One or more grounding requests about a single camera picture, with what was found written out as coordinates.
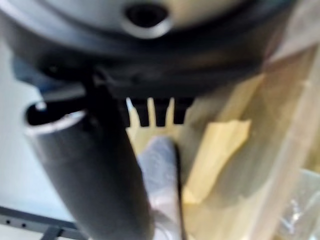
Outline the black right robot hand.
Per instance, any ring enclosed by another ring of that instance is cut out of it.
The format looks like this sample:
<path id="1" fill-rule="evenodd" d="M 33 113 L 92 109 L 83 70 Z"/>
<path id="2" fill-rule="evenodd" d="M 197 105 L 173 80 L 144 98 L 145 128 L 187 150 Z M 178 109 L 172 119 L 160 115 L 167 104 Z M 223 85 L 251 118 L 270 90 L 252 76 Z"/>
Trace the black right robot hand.
<path id="1" fill-rule="evenodd" d="M 0 28 L 27 107 L 26 136 L 77 225 L 95 240 L 150 240 L 155 225 L 127 134 L 126 100 L 149 124 L 258 72 L 294 0 L 3 0 Z"/>

